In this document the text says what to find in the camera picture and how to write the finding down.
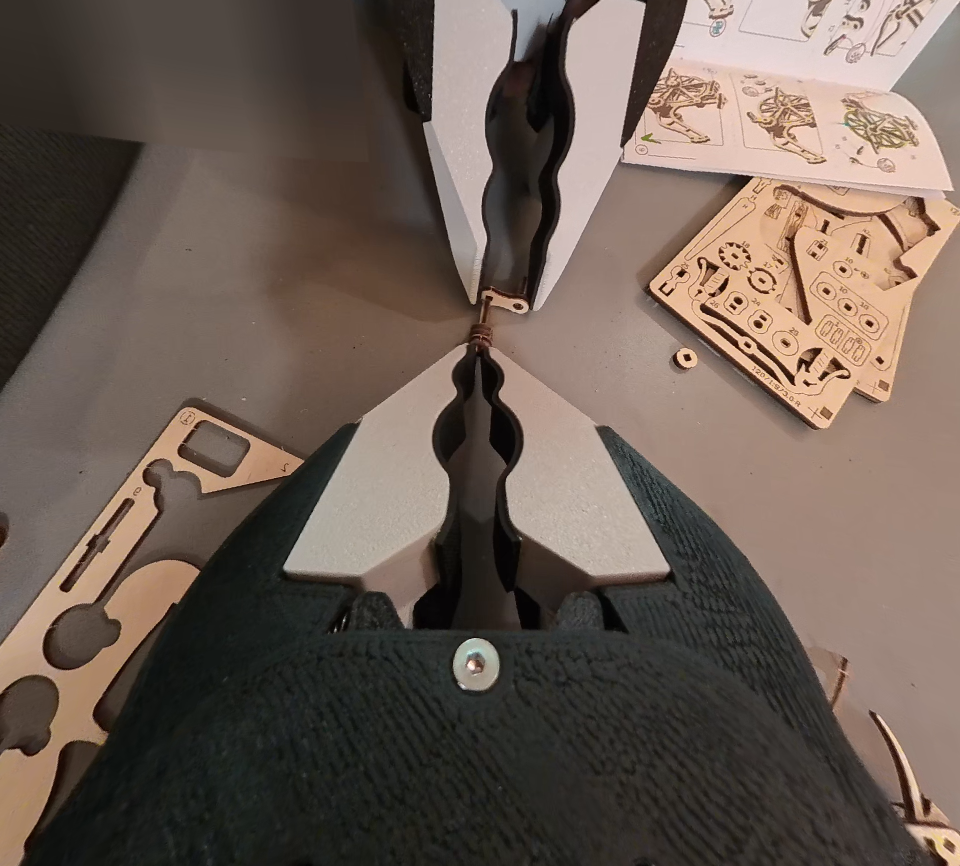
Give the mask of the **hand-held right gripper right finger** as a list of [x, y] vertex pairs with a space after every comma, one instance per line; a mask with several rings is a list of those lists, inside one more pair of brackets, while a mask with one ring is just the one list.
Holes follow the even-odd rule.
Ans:
[[598, 426], [494, 348], [478, 352], [490, 445], [505, 464], [494, 555], [520, 624], [572, 593], [658, 582], [670, 566]]

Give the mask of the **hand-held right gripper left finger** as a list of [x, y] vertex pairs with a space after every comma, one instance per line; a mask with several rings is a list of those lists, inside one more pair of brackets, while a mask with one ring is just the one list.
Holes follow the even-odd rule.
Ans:
[[430, 590], [458, 583], [449, 469], [475, 360], [459, 345], [361, 417], [284, 562], [288, 577], [384, 593], [408, 628]]

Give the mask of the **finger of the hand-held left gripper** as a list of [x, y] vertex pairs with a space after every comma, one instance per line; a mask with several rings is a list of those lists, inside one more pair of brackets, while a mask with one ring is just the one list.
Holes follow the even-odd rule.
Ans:
[[553, 140], [537, 179], [533, 310], [545, 305], [619, 162], [643, 17], [635, 0], [599, 0], [560, 35], [547, 80]]
[[513, 12], [500, 0], [435, 0], [431, 116], [423, 130], [454, 264], [471, 303], [489, 241], [487, 115], [513, 61], [516, 31]]

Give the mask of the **wooden parts sheet with gears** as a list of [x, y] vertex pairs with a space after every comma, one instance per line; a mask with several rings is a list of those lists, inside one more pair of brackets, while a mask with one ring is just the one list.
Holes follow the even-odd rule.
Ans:
[[814, 428], [856, 387], [888, 319], [869, 301], [874, 218], [905, 200], [754, 178], [649, 292]]

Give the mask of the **plain wooden parts sheet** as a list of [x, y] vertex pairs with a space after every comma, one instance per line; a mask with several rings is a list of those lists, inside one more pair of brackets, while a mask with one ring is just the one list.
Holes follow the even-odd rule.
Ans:
[[867, 257], [878, 292], [869, 301], [889, 323], [855, 389], [874, 402], [891, 396], [913, 298], [958, 220], [958, 208], [948, 200], [905, 198], [870, 223]]

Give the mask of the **wooden sheet with empty cutouts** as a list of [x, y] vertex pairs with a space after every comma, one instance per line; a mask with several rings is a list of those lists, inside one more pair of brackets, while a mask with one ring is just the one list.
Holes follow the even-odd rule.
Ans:
[[[239, 440], [238, 464], [214, 467], [187, 458], [190, 437], [202, 426]], [[198, 576], [195, 565], [175, 559], [124, 572], [161, 515], [158, 493], [146, 479], [158, 462], [192, 476], [200, 494], [207, 495], [283, 479], [303, 461], [197, 407], [181, 408], [13, 625], [2, 641], [1, 692], [23, 680], [42, 679], [54, 687], [56, 698], [37, 745], [11, 742], [2, 751], [2, 864], [22, 861], [28, 839], [50, 805], [64, 749], [73, 743], [98, 748], [107, 739], [95, 717], [97, 705]], [[72, 608], [99, 605], [106, 619], [118, 625], [114, 642], [82, 665], [55, 665], [47, 640], [57, 621]]]

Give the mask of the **dark fabric chair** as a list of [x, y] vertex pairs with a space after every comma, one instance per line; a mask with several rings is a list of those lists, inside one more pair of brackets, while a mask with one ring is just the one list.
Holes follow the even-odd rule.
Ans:
[[1, 126], [1, 385], [114, 209], [142, 144]]

